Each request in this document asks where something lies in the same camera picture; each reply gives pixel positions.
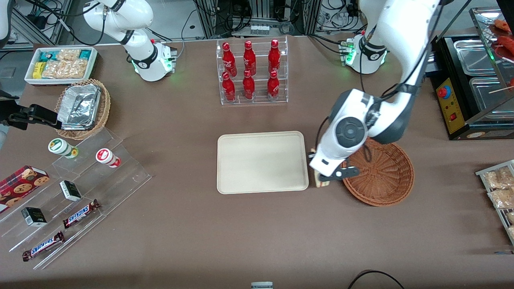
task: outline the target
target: red cookie box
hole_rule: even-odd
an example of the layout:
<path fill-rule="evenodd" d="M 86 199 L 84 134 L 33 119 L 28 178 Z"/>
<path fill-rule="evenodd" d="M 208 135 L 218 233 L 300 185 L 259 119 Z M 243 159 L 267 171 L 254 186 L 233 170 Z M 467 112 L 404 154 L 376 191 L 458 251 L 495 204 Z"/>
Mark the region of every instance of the red cookie box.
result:
<path fill-rule="evenodd" d="M 49 180 L 45 171 L 34 167 L 24 166 L 17 170 L 0 182 L 0 213 Z"/>

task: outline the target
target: coca-cola bottle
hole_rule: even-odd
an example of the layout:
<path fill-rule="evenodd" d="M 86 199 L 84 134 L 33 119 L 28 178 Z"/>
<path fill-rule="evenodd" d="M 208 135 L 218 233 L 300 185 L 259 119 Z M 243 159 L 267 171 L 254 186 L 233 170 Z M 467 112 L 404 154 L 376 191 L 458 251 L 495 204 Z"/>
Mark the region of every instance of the coca-cola bottle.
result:
<path fill-rule="evenodd" d="M 245 98 L 248 100 L 252 100 L 255 96 L 255 81 L 252 78 L 252 73 L 248 69 L 245 70 L 243 88 L 245 89 Z"/>
<path fill-rule="evenodd" d="M 225 71 L 230 73 L 230 76 L 235 77 L 237 75 L 237 68 L 235 68 L 235 57 L 230 51 L 230 44 L 227 42 L 223 43 L 223 66 Z"/>
<path fill-rule="evenodd" d="M 230 75 L 228 72 L 224 71 L 222 74 L 223 82 L 223 93 L 225 94 L 225 98 L 228 102 L 235 102 L 235 86 L 232 80 L 230 79 Z"/>
<path fill-rule="evenodd" d="M 243 55 L 243 61 L 245 62 L 245 69 L 249 70 L 252 76 L 257 73 L 257 61 L 255 59 L 255 52 L 252 49 L 252 42 L 250 40 L 245 41 L 245 54 Z"/>
<path fill-rule="evenodd" d="M 279 41 L 276 39 L 271 40 L 271 49 L 268 54 L 268 70 L 271 73 L 273 70 L 279 71 L 280 68 L 280 51 Z"/>
<path fill-rule="evenodd" d="M 277 71 L 273 70 L 269 74 L 268 79 L 268 99 L 269 101 L 276 101 L 279 97 L 280 81 L 277 79 Z"/>

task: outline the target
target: snickers bar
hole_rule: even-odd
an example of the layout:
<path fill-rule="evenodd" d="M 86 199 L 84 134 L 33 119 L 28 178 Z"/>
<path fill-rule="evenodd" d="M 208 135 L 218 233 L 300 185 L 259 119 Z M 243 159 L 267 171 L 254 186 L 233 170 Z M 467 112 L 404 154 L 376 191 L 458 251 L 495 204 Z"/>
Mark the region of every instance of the snickers bar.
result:
<path fill-rule="evenodd" d="M 80 211 L 76 212 L 75 214 L 71 215 L 69 218 L 65 219 L 63 221 L 64 228 L 67 229 L 74 223 L 82 220 L 85 216 L 87 216 L 92 211 L 96 210 L 98 207 L 100 207 L 100 204 L 98 204 L 98 201 L 94 199 L 91 203 L 87 204 L 84 208 L 82 208 Z"/>
<path fill-rule="evenodd" d="M 54 246 L 57 243 L 64 243 L 64 241 L 64 235 L 61 231 L 59 231 L 57 235 L 39 244 L 37 247 L 32 248 L 32 250 L 27 250 L 23 252 L 23 262 L 27 262 L 28 260 L 34 258 L 37 254 L 43 252 L 44 250 L 47 250 L 51 246 Z"/>

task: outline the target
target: metal tray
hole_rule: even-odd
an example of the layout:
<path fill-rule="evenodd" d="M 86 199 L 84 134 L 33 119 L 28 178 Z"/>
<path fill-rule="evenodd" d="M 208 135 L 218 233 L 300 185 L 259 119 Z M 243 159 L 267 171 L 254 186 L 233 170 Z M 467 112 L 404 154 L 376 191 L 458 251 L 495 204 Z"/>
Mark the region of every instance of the metal tray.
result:
<path fill-rule="evenodd" d="M 480 40 L 459 40 L 453 43 L 464 73 L 469 76 L 494 76 L 494 69 Z"/>
<path fill-rule="evenodd" d="M 503 91 L 489 94 L 491 91 L 502 88 L 497 77 L 474 77 L 469 81 L 469 85 L 473 90 L 475 101 L 480 110 L 495 106 L 507 97 Z M 505 102 L 499 109 L 492 111 L 485 117 L 494 119 L 514 118 L 514 98 Z"/>

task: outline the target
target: table surface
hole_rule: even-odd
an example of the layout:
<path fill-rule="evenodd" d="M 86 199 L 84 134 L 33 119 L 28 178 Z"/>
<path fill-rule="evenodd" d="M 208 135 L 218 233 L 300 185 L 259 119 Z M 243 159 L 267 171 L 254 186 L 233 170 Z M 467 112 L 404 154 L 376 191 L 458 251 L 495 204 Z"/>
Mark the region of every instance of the table surface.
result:
<path fill-rule="evenodd" d="M 514 256 L 492 254 L 508 238 L 474 172 L 512 159 L 514 140 L 448 141 L 429 81 L 398 142 L 416 173 L 402 203 L 371 207 L 342 182 L 315 188 L 312 179 L 300 192 L 218 193 L 221 135 L 300 131 L 308 150 L 339 94 L 360 87 L 335 53 L 288 40 L 289 103 L 259 107 L 221 106 L 215 41 L 188 42 L 176 73 L 154 83 L 134 73 L 122 46 L 98 46 L 94 77 L 112 98 L 107 127 L 154 177 L 44 270 L 0 245 L 0 287 L 346 288 L 378 269 L 411 288 L 512 288 Z M 399 74 L 388 55 L 364 76 L 366 91 L 380 95 Z M 27 85 L 21 103 L 54 107 L 62 89 Z M 11 129 L 0 177 L 48 167 L 56 135 L 42 125 Z"/>

